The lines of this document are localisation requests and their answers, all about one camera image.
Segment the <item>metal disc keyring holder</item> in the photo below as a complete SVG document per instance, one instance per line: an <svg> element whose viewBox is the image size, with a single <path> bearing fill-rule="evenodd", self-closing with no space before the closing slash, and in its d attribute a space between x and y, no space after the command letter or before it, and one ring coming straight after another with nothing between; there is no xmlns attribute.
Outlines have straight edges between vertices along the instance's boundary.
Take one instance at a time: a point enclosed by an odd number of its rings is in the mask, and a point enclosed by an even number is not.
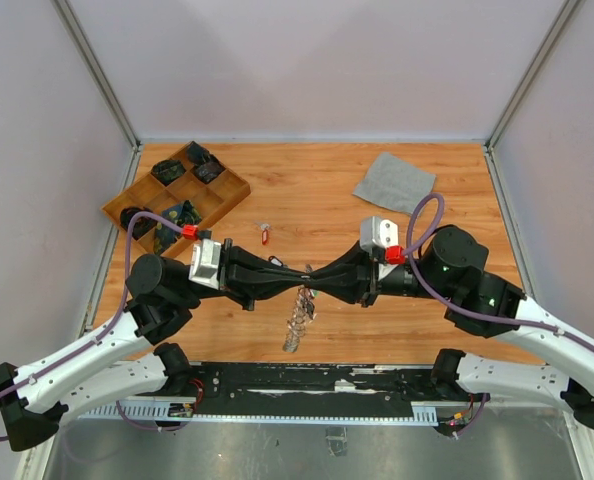
<svg viewBox="0 0 594 480"><path fill-rule="evenodd" d="M306 286L299 286L293 303L290 318L287 320L287 334L283 344L283 351L295 353L301 339L306 334L307 325L316 318L315 297L317 291Z"/></svg>

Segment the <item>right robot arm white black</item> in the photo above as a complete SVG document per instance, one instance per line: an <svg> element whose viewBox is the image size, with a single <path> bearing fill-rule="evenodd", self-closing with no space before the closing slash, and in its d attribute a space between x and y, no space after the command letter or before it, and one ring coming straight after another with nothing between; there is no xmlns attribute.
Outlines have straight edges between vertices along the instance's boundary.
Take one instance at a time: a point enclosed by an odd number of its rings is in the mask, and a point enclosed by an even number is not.
<svg viewBox="0 0 594 480"><path fill-rule="evenodd" d="M361 240L312 273L310 283L364 307L381 295L439 301L445 319L459 330L518 346L544 363L498 362L443 349L429 377L437 397L525 398L569 412L594 430L594 340L551 315L520 287L487 272L487 248L454 225L436 228L418 254L414 258L395 245L389 222L379 219L363 225Z"/></svg>

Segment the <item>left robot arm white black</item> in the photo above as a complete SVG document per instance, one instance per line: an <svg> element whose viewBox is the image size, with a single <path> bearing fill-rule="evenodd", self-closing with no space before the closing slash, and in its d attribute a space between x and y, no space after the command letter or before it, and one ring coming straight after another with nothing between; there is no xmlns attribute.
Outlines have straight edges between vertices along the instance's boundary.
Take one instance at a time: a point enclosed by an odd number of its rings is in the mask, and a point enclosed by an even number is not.
<svg viewBox="0 0 594 480"><path fill-rule="evenodd" d="M21 452L98 406L142 393L184 393L191 383L189 362L169 339L202 300L226 297L250 310L308 278L304 271L207 239L194 246L189 264L140 256L111 319L40 360L0 364L2 441Z"/></svg>

